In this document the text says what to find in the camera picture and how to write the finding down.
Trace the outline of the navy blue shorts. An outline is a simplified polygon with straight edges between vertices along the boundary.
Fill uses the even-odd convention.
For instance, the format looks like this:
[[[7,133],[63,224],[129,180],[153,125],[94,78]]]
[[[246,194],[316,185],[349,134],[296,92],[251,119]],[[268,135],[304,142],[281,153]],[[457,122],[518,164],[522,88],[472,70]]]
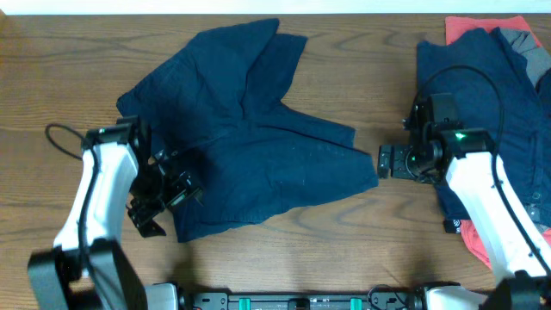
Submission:
[[[377,186],[355,130],[283,103],[306,37],[278,19],[203,31],[116,106],[152,128],[152,151],[191,169],[201,195],[173,214],[185,243]]]

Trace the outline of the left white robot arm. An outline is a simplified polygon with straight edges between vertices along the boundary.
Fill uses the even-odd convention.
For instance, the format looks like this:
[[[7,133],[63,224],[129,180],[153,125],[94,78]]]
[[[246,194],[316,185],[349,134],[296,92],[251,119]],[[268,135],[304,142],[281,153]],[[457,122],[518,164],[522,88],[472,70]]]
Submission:
[[[201,193],[188,170],[151,155],[152,132],[138,117],[79,134],[83,175],[53,247],[31,254],[28,278],[41,309],[190,309],[174,282],[146,286],[121,248],[124,219],[144,238],[154,220]]]

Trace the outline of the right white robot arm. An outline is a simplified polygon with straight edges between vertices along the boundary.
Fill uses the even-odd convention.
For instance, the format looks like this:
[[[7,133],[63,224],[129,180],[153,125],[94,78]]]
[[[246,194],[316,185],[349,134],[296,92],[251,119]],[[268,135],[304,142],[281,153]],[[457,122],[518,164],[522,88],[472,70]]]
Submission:
[[[467,210],[490,260],[489,294],[456,283],[426,284],[411,309],[548,309],[550,247],[512,188],[498,145],[481,129],[435,133],[410,145],[382,145],[377,170],[429,183],[445,182]]]

